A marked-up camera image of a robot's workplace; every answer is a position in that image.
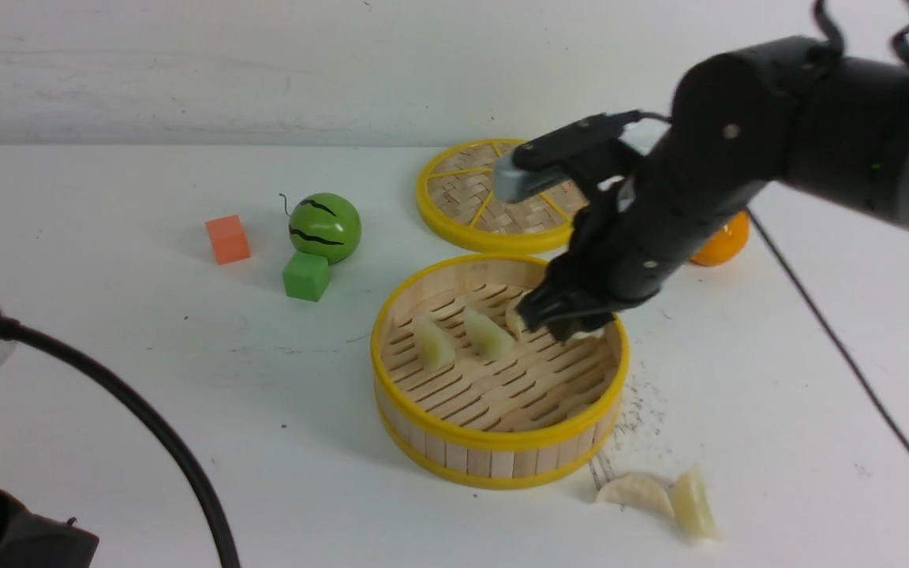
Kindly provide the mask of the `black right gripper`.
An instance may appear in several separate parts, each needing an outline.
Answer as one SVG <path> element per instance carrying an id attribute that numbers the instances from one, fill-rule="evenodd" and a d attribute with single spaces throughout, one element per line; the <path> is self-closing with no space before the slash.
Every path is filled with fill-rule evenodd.
<path id="1" fill-rule="evenodd" d="M 771 180 L 771 137 L 671 130 L 623 184 L 574 219 L 569 248 L 515 307 L 527 331 L 556 341 L 592 334 L 647 301 Z"/>

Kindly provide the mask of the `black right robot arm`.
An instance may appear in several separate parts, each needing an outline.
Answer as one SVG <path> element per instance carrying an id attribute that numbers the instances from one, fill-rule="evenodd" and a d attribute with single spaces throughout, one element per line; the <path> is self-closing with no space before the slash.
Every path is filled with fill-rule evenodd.
<path id="1" fill-rule="evenodd" d="M 505 201 L 563 180 L 585 197 L 567 250 L 517 306 L 528 331 L 566 341 L 643 305 L 772 182 L 909 231 L 909 62 L 786 37 L 689 69 L 647 152 L 622 140 L 643 118 L 577 120 L 495 172 Z"/>

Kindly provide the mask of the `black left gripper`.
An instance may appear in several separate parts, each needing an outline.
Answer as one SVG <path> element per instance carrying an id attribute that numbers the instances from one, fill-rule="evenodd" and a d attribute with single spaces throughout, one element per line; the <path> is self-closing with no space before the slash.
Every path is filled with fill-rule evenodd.
<path id="1" fill-rule="evenodd" d="M 34 514 L 0 489 L 0 566 L 89 567 L 98 546 L 94 533 Z"/>

